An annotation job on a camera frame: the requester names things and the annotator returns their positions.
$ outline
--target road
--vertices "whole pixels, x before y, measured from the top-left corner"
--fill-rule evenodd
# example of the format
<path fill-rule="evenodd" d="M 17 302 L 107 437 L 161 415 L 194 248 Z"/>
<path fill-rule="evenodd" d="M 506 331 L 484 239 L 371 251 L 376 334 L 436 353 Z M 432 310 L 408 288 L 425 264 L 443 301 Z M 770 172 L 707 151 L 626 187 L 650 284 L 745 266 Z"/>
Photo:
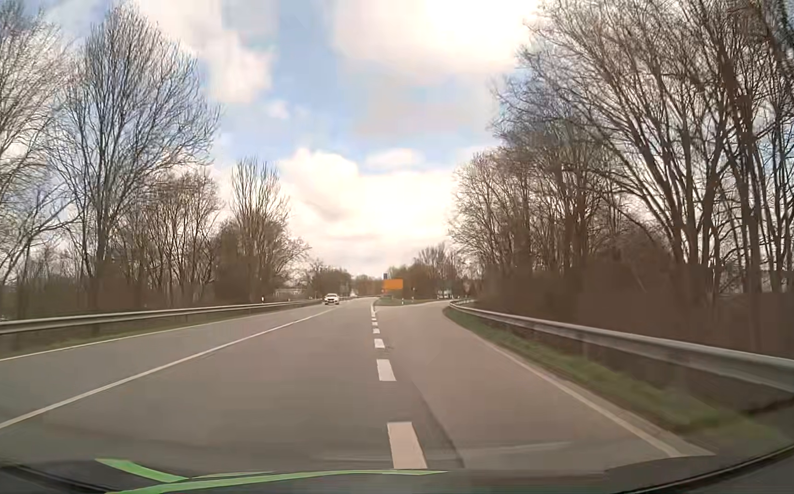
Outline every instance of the road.
<path fill-rule="evenodd" d="M 0 457 L 585 473 L 699 454 L 444 307 L 358 299 L 1 360 Z"/>

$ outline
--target orange sign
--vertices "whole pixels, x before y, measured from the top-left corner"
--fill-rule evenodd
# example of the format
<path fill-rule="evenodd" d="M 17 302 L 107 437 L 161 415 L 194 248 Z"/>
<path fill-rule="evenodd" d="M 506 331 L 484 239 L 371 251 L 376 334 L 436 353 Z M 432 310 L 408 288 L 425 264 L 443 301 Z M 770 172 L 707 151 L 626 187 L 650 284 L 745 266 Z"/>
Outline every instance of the orange sign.
<path fill-rule="evenodd" d="M 382 279 L 382 290 L 403 290 L 403 279 Z"/>

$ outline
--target white cloud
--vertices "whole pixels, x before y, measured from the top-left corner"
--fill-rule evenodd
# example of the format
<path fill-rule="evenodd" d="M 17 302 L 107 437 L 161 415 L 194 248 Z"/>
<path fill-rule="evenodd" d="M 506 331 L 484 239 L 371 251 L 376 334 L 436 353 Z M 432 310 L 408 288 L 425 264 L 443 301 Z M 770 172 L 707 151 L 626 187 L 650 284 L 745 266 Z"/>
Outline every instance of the white cloud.
<path fill-rule="evenodd" d="M 279 0 L 221 0 L 227 26 L 249 37 L 271 36 L 279 25 Z"/>
<path fill-rule="evenodd" d="M 291 197 L 291 229 L 329 264 L 380 274 L 446 238 L 450 172 L 363 175 L 343 156 L 307 149 L 278 165 Z"/>
<path fill-rule="evenodd" d="M 271 87 L 274 51 L 245 46 L 242 32 L 225 24 L 221 0 L 135 0 L 135 3 L 166 35 L 205 62 L 209 90 L 219 102 L 249 103 Z"/>
<path fill-rule="evenodd" d="M 336 0 L 333 46 L 426 82 L 445 75 L 488 77 L 514 66 L 528 39 L 523 21 L 538 0 Z"/>
<path fill-rule="evenodd" d="M 47 10 L 47 19 L 58 24 L 69 40 L 83 38 L 96 19 L 104 0 L 63 0 Z"/>
<path fill-rule="evenodd" d="M 234 137 L 229 132 L 220 131 L 215 137 L 211 155 L 214 162 L 208 166 L 211 177 L 217 184 L 217 192 L 223 203 L 223 213 L 226 216 L 231 211 L 230 199 L 232 198 L 232 170 L 236 167 L 234 160 L 229 159 L 229 149 L 232 146 Z"/>
<path fill-rule="evenodd" d="M 282 99 L 273 99 L 265 107 L 266 114 L 271 118 L 287 120 L 290 118 L 290 111 L 287 109 L 287 102 Z"/>
<path fill-rule="evenodd" d="M 476 144 L 473 146 L 467 146 L 466 148 L 461 148 L 455 151 L 455 163 L 463 164 L 467 163 L 473 158 L 474 155 L 477 153 L 481 153 L 482 151 L 491 150 L 492 148 L 496 148 L 500 142 L 497 140 L 491 140 L 487 144 Z"/>
<path fill-rule="evenodd" d="M 458 84 L 449 96 L 413 98 L 408 86 L 372 80 L 364 95 L 364 113 L 354 130 L 364 137 L 391 137 L 470 130 L 485 132 L 496 102 L 486 83 Z"/>
<path fill-rule="evenodd" d="M 397 170 L 411 168 L 416 164 L 423 163 L 423 161 L 424 156 L 417 151 L 407 148 L 394 148 L 367 156 L 365 163 L 370 168 L 377 170 Z"/>

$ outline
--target grass verge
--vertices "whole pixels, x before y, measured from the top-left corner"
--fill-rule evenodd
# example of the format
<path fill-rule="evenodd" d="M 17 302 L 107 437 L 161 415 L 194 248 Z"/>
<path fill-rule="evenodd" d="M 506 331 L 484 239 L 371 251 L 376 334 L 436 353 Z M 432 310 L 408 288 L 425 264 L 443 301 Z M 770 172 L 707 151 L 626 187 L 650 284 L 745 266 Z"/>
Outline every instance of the grass verge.
<path fill-rule="evenodd" d="M 374 301 L 372 303 L 372 305 L 380 305 L 382 307 L 393 307 L 395 305 L 413 305 L 413 304 L 418 304 L 418 303 L 426 303 L 426 302 L 429 302 L 429 301 L 436 301 L 436 299 L 418 299 L 418 300 L 404 299 L 404 300 L 401 300 L 401 299 L 391 299 L 391 298 L 380 297 L 380 298 L 376 299 L 376 301 Z"/>
<path fill-rule="evenodd" d="M 580 356 L 564 354 L 509 329 L 447 307 L 444 314 L 460 326 L 573 381 L 626 410 L 712 451 L 768 450 L 789 441 L 777 429 L 703 402 L 676 388 L 658 388 Z"/>

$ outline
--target solid white line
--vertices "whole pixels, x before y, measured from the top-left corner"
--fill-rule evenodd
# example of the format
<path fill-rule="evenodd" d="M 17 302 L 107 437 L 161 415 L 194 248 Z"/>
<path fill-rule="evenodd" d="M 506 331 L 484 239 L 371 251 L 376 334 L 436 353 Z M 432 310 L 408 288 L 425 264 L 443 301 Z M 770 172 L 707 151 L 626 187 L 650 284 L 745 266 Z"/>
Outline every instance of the solid white line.
<path fill-rule="evenodd" d="M 82 393 L 82 394 L 77 395 L 75 397 L 68 398 L 66 400 L 62 400 L 61 402 L 53 403 L 53 404 L 51 404 L 49 406 L 45 406 L 45 407 L 40 408 L 38 410 L 29 411 L 28 413 L 20 415 L 20 416 L 16 417 L 15 419 L 10 419 L 10 420 L 6 420 L 6 421 L 1 422 L 0 423 L 0 430 L 4 429 L 6 427 L 9 427 L 10 425 L 18 424 L 19 422 L 22 422 L 23 420 L 32 419 L 34 417 L 37 417 L 40 414 L 46 413 L 46 412 L 51 411 L 51 410 L 55 410 L 57 408 L 61 408 L 61 407 L 65 406 L 65 405 L 67 405 L 67 404 L 71 404 L 73 402 L 82 400 L 84 398 L 91 397 L 92 395 L 97 395 L 98 393 L 101 393 L 102 391 L 106 391 L 106 390 L 108 390 L 108 389 L 110 389 L 112 387 L 117 387 L 120 384 L 126 384 L 127 382 L 135 381 L 135 380 L 140 379 L 141 377 L 144 377 L 144 376 L 150 376 L 153 373 L 156 373 L 156 372 L 159 372 L 161 370 L 167 369 L 167 368 L 172 367 L 174 365 L 182 364 L 182 363 L 184 363 L 184 362 L 186 362 L 188 360 L 197 359 L 198 357 L 202 357 L 203 355 L 207 355 L 207 354 L 211 354 L 213 352 L 217 352 L 218 350 L 222 350 L 222 349 L 226 348 L 227 346 L 232 346 L 233 344 L 241 343 L 241 342 L 243 342 L 245 340 L 248 340 L 248 339 L 251 339 L 251 338 L 256 338 L 256 337 L 264 335 L 266 333 L 271 333 L 272 331 L 280 330 L 281 328 L 286 328 L 287 326 L 290 326 L 291 324 L 295 324 L 297 322 L 307 321 L 308 319 L 311 319 L 312 317 L 317 317 L 317 316 L 320 316 L 322 314 L 326 314 L 330 310 L 336 310 L 336 309 L 325 310 L 323 312 L 319 312 L 319 313 L 314 314 L 312 316 L 304 317 L 303 319 L 297 319 L 296 321 L 290 321 L 287 324 L 282 324 L 281 326 L 277 326 L 277 327 L 271 328 L 271 329 L 266 330 L 266 331 L 260 331 L 258 333 L 252 334 L 250 336 L 246 336 L 244 338 L 238 338 L 237 340 L 230 341 L 229 343 L 218 345 L 218 346 L 216 346 L 214 348 L 209 348 L 209 349 L 207 349 L 205 351 L 199 352 L 198 354 L 193 354 L 193 355 L 190 355 L 189 357 L 183 357 L 183 359 L 175 360 L 175 361 L 170 362 L 168 364 L 160 365 L 159 367 L 154 367 L 154 368 L 152 368 L 150 370 L 146 370 L 146 371 L 144 371 L 142 373 L 139 373 L 139 374 L 136 374 L 134 376 L 128 376 L 127 378 L 120 379 L 119 381 L 111 382 L 110 384 L 106 384 L 106 385 L 104 385 L 102 387 L 96 387 L 95 389 L 93 389 L 91 391 L 86 391 L 85 393 Z"/>
<path fill-rule="evenodd" d="M 428 467 L 412 422 L 388 422 L 388 441 L 395 469 Z"/>
<path fill-rule="evenodd" d="M 268 316 L 270 314 L 272 314 L 272 313 L 271 312 L 265 312 L 265 313 L 262 313 L 262 314 L 252 314 L 250 316 L 232 317 L 232 318 L 229 318 L 229 319 L 223 319 L 221 321 L 201 322 L 199 324 L 193 324 L 192 326 L 181 326 L 179 328 L 171 328 L 171 329 L 162 330 L 162 331 L 150 331 L 149 333 L 140 333 L 140 334 L 136 334 L 136 335 L 121 336 L 121 337 L 117 337 L 117 338 L 101 339 L 99 341 L 93 341 L 93 342 L 81 343 L 81 344 L 73 344 L 71 346 L 62 346 L 61 348 L 53 348 L 51 350 L 42 350 L 40 352 L 32 352 L 30 354 L 21 354 L 21 355 L 13 355 L 11 357 L 3 357 L 2 359 L 0 359 L 0 362 L 4 362 L 4 361 L 7 361 L 7 360 L 21 359 L 23 357 L 32 357 L 34 355 L 51 354 L 52 352 L 62 352 L 62 350 L 71 350 L 73 348 L 81 348 L 83 346 L 91 346 L 93 344 L 102 344 L 102 343 L 109 343 L 109 342 L 112 342 L 112 341 L 120 341 L 122 339 L 139 338 L 139 337 L 142 337 L 142 336 L 158 335 L 158 334 L 161 334 L 161 333 L 167 333 L 167 332 L 171 332 L 171 331 L 189 330 L 189 329 L 192 329 L 192 328 L 198 328 L 199 326 L 207 326 L 209 324 L 219 324 L 221 322 L 234 322 L 234 321 L 237 321 L 239 319 L 250 319 L 252 317 Z"/>
<path fill-rule="evenodd" d="M 488 346 L 492 350 L 496 351 L 498 354 L 501 354 L 504 357 L 507 357 L 508 359 L 510 359 L 513 362 L 515 362 L 517 365 L 521 365 L 525 370 L 531 372 L 532 374 L 534 374 L 535 376 L 539 377 L 540 379 L 543 379 L 544 381 L 549 382 L 551 385 L 561 389 L 562 391 L 564 391 L 565 393 L 567 393 L 571 397 L 576 398 L 578 401 L 580 401 L 581 403 L 585 404 L 586 406 L 588 406 L 592 410 L 595 410 L 598 413 L 601 413 L 604 417 L 614 421 L 615 423 L 617 423 L 617 425 L 622 426 L 622 428 L 624 428 L 625 430 L 635 434 L 639 438 L 641 438 L 644 441 L 646 441 L 648 444 L 650 444 L 650 446 L 653 446 L 653 447 L 659 449 L 659 451 L 665 453 L 666 455 L 668 455 L 668 457 L 670 457 L 670 458 L 680 458 L 680 457 L 683 457 L 683 456 L 687 456 L 687 455 L 684 455 L 683 453 L 681 453 L 680 451 L 678 451 L 675 447 L 667 444 L 666 442 L 656 438 L 655 436 L 653 436 L 651 434 L 648 434 L 647 432 L 645 432 L 645 431 L 643 431 L 641 429 L 638 429 L 636 426 L 634 426 L 632 424 L 629 424 L 625 420 L 622 420 L 617 415 L 614 415 L 610 410 L 601 408 L 600 405 L 598 405 L 598 403 L 590 401 L 586 397 L 582 396 L 580 393 L 577 393 L 576 391 L 574 391 L 570 387 L 565 386 L 564 384 L 562 384 L 561 382 L 557 381 L 556 379 L 553 379 L 552 377 L 547 376 L 544 373 L 538 371 L 537 369 L 535 369 L 531 365 L 528 365 L 527 363 L 525 363 L 522 360 L 520 360 L 519 358 L 513 356 L 509 352 L 501 349 L 498 346 L 495 346 L 493 343 L 490 343 L 487 340 L 484 340 L 482 337 L 479 337 L 477 335 L 474 335 L 474 336 L 479 338 L 479 341 L 481 341 L 482 343 L 486 344 L 486 346 Z"/>
<path fill-rule="evenodd" d="M 376 368 L 379 370 L 379 381 L 397 381 L 391 368 L 391 360 L 376 359 Z"/>

